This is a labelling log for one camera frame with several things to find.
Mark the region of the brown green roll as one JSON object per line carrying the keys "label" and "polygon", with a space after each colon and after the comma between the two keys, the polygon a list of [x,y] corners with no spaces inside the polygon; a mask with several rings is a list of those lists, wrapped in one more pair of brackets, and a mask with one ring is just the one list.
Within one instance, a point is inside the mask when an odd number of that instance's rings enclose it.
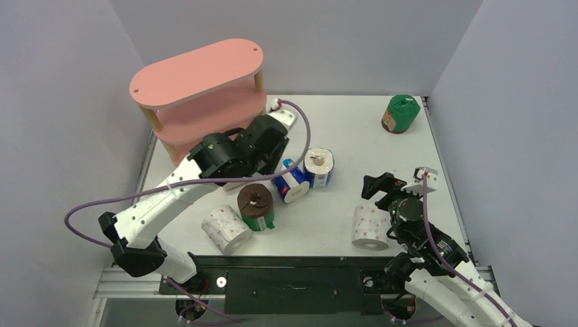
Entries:
{"label": "brown green roll", "polygon": [[237,196],[237,206],[250,230],[261,232],[275,228],[273,196],[263,184],[244,186]]}

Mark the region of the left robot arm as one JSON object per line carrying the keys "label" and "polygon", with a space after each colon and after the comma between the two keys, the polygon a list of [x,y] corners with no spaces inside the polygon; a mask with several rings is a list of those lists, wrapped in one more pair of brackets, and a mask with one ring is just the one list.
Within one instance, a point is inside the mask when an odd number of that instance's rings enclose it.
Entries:
{"label": "left robot arm", "polygon": [[158,234],[195,201],[234,178],[272,174],[296,120],[282,110],[259,115],[246,128],[208,134],[159,184],[161,192],[119,213],[103,213],[98,221],[112,242],[114,263],[132,277],[157,272],[185,292],[197,292],[204,276],[194,259]]}

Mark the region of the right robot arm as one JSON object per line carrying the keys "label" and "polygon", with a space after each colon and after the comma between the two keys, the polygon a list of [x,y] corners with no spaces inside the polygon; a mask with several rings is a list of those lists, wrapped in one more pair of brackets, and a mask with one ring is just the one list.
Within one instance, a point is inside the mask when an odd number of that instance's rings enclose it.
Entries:
{"label": "right robot arm", "polygon": [[466,251],[429,220],[427,201],[438,173],[417,167],[413,182],[385,172],[363,178],[361,197],[384,196],[376,208],[389,214],[386,236],[404,248],[384,269],[386,285],[420,298],[454,326],[529,326],[484,280]]}

